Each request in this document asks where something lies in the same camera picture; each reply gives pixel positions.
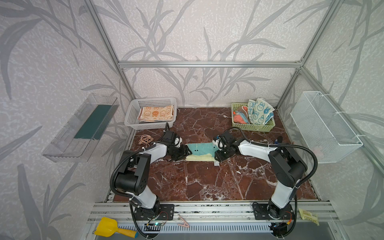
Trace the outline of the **teal and yellow towel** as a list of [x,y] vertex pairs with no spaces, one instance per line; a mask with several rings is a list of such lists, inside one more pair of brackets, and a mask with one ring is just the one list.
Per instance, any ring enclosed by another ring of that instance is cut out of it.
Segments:
[[213,143],[187,144],[191,155],[186,157],[189,162],[213,162],[214,166],[219,166],[220,163],[215,160],[215,152],[218,147]]

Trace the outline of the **orange rabbit pattern towel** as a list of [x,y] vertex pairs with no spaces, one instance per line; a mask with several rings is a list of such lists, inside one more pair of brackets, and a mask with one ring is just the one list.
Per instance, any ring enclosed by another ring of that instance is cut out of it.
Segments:
[[143,107],[138,120],[140,122],[168,122],[174,118],[174,105],[165,107]]

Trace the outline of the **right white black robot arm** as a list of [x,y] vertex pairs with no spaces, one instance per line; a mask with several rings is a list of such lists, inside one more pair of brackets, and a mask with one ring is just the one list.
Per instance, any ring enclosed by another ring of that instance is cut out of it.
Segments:
[[[238,127],[231,127],[214,137],[213,144],[218,148],[214,156],[218,162],[242,155],[271,164],[277,179],[277,186],[267,206],[267,213],[272,219],[279,219],[283,215],[297,189],[315,174],[319,164],[315,153],[306,147],[255,142],[247,138]],[[297,149],[307,152],[313,159],[313,168],[309,174],[306,174],[308,166],[297,153]]]

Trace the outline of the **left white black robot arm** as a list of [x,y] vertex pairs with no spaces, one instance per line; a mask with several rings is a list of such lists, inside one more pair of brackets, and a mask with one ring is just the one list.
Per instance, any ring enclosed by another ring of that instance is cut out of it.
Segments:
[[160,202],[150,188],[150,166],[166,156],[172,161],[184,160],[192,151],[182,144],[182,138],[171,131],[169,124],[158,141],[138,151],[125,151],[110,178],[110,189],[118,196],[130,199],[130,205],[151,218],[160,213]]

